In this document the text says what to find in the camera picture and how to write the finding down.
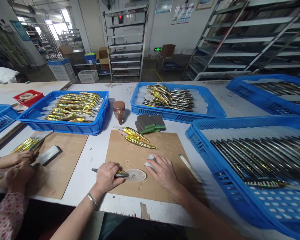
wrist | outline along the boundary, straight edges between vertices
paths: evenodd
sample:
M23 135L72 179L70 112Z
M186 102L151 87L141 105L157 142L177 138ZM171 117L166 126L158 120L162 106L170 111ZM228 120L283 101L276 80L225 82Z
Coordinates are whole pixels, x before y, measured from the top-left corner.
M95 200L96 202L98 202L104 194L102 191L100 191L98 189L97 184L94 184L89 192L90 192L93 200Z

white table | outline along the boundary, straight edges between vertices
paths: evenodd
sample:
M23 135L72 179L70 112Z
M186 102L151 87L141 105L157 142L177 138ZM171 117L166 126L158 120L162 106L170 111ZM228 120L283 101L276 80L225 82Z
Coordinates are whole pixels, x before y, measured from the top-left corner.
M229 83L227 80L167 83L200 85L207 87L216 97L228 117L269 115L267 112L226 89L225 86ZM121 100L126 104L126 122L124 123L124 126L134 128L137 115L130 113L130 99L136 85L136 83L74 84L69 88L69 90L109 91L111 103ZM259 230L243 221L229 204L225 194L222 192L221 188L213 178L210 170L202 160L201 156L196 152L191 142L186 138L185 131L190 125L167 120L164 120L164 122L166 124L166 132L178 134L183 148L185 149L185 152L190 160L191 166L206 183L207 186L205 186L205 192L207 194L210 207L213 211L228 219L234 227L238 228L246 236L272 240L290 239L276 231ZM85 147L61 200L39 196L32 196L31 198L64 205L77 206L95 182L95 173L90 171L90 169L98 168L105 161L110 132L112 130L112 126L117 125L118 120L114 117L112 109L110 108L106 115L104 123L105 129L102 131L102 133L98 136L88 137ZM33 132L34 131L29 127L26 127L0 150L0 156L12 151L15 146L28 138L31 134L33 134ZM193 226L189 215L180 205L177 204L126 197L116 194L106 194L102 203L100 204L100 210L126 216L136 216L140 218L142 217L141 204L145 204L147 206L147 213L150 215L151 220L184 226Z

metal shelving rack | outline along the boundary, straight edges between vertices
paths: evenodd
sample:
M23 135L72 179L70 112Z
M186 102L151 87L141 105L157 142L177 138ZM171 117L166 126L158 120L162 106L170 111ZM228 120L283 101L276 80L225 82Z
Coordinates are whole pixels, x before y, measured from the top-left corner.
M107 40L107 50L109 59L110 76L112 82L140 82L143 55L145 47L145 32L147 13L149 5L140 5L135 7L128 7L119 10L112 10L103 12L104 17L104 32ZM142 21L135 21L129 23L114 24L114 17L126 16L129 14L143 13L144 19ZM106 17L111 17L112 25L107 26ZM129 26L143 26L143 31L133 34L115 35L115 29L129 27ZM113 35L108 36L107 29L113 30ZM125 43L124 39L131 36L142 36L142 41ZM117 43L116 39L122 38L123 43ZM127 50L126 48L137 47L138 50Z
M284 69L290 74L297 69L294 74L300 76L300 0L238 0L219 9L221 2L214 7L183 78L231 79ZM275 17L265 17L274 11ZM249 31L253 27L260 27L254 35ZM263 28L270 33L262 33Z

sleeve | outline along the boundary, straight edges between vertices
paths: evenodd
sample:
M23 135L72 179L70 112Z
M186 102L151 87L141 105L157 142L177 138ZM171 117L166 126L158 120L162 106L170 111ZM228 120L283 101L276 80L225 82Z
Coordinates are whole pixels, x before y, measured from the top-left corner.
M0 240L18 235L29 199L22 193L8 193L0 203Z

hand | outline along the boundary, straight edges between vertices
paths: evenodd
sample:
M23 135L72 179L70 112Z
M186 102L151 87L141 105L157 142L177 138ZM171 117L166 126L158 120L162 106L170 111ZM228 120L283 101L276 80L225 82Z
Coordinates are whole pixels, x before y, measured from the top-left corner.
M151 167L146 166L153 178L168 192L173 193L179 189L181 183L178 182L177 176L173 170L172 163L169 159L159 156L155 153L152 155L156 158L154 160L147 159L146 162L150 163L157 170L155 172Z
M26 185L35 171L28 161L22 161L7 171L8 192L24 193Z
M33 152L25 151L25 152L17 152L13 153L0 159L0 169L8 168L14 165L21 163L22 161L30 162L33 158Z
M125 178L114 178L119 167L114 162L103 163L97 171L97 181L92 188L104 194L125 181Z

